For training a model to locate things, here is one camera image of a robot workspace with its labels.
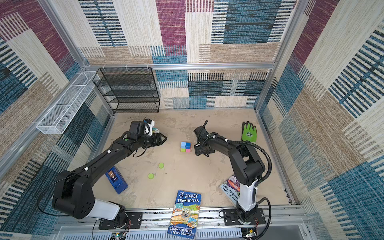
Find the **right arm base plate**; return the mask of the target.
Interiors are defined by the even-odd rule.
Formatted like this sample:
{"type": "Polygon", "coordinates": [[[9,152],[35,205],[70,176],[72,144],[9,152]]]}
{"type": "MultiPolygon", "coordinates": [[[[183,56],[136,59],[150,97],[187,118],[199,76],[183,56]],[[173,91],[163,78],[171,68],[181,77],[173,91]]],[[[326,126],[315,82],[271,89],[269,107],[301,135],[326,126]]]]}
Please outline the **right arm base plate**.
{"type": "Polygon", "coordinates": [[[258,208],[248,221],[241,221],[236,209],[222,209],[219,211],[219,217],[224,219],[225,226],[265,225],[267,223],[264,211],[261,208],[258,208]]]}

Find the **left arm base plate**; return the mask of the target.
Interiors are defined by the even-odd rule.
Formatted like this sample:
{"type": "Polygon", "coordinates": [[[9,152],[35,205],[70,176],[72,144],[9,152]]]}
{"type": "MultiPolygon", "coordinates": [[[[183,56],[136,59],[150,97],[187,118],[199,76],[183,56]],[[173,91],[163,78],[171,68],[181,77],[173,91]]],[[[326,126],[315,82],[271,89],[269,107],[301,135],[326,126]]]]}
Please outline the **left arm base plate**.
{"type": "Polygon", "coordinates": [[[119,213],[114,220],[101,219],[99,230],[128,230],[141,227],[143,212],[119,213]]]}

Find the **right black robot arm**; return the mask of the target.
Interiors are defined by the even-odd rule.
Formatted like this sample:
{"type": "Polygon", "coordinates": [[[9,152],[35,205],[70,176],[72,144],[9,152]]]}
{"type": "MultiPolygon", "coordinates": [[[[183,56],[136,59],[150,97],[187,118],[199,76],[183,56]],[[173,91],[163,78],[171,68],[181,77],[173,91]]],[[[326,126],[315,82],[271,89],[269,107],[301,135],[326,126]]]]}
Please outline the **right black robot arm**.
{"type": "Polygon", "coordinates": [[[250,223],[258,212],[257,187],[272,172],[272,161],[260,146],[249,141],[232,141],[217,133],[195,131],[196,156],[220,152],[229,157],[236,179],[240,182],[240,196],[237,201],[237,215],[242,224],[250,223]]]}

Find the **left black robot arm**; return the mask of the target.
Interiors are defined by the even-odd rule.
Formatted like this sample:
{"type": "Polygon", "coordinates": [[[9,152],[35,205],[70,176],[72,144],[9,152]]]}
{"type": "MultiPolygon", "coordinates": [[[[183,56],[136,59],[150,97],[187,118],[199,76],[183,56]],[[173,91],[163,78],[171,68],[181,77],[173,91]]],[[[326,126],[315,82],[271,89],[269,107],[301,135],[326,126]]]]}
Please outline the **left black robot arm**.
{"type": "Polygon", "coordinates": [[[136,150],[161,146],[167,137],[161,133],[135,135],[125,132],[110,147],[87,164],[71,172],[63,171],[55,183],[52,207],[78,220],[99,218],[111,228],[128,224],[126,208],[120,204],[96,199],[94,184],[117,163],[136,150]]]}

